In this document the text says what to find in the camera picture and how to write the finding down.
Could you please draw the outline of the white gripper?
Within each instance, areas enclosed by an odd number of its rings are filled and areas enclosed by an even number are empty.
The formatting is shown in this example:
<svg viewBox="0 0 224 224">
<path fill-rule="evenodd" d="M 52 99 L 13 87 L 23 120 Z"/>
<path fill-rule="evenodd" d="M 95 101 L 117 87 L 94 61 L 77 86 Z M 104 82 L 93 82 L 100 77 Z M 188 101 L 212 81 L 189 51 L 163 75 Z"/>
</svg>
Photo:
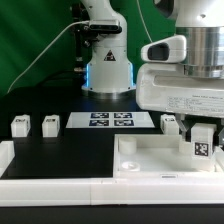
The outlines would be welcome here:
<svg viewBox="0 0 224 224">
<path fill-rule="evenodd" d="M 224 118 L 224 79 L 192 78 L 177 64 L 143 64 L 137 75 L 136 102 L 141 109 L 175 115 L 183 140 L 186 115 Z"/>
</svg>

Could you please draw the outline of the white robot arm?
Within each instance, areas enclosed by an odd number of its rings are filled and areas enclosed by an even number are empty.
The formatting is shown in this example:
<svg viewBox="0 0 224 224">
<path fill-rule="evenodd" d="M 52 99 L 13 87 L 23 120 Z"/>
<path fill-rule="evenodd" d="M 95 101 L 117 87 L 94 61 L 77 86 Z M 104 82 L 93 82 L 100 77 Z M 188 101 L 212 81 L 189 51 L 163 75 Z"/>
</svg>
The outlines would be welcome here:
<svg viewBox="0 0 224 224">
<path fill-rule="evenodd" d="M 124 17 L 110 0 L 81 0 L 92 47 L 83 92 L 117 99 L 135 91 L 143 110 L 224 120 L 224 0 L 152 1 L 175 21 L 175 34 L 142 47 L 144 64 L 134 75 Z"/>
</svg>

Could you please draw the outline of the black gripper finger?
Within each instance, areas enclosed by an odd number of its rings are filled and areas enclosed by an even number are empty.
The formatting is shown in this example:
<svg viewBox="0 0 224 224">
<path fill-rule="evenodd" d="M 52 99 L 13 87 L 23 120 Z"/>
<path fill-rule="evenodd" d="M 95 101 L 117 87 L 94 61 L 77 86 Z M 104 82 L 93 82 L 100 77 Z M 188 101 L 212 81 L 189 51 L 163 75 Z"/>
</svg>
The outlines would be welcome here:
<svg viewBox="0 0 224 224">
<path fill-rule="evenodd" d="M 217 127 L 217 145 L 224 146 L 224 119 L 220 119 Z"/>
</svg>

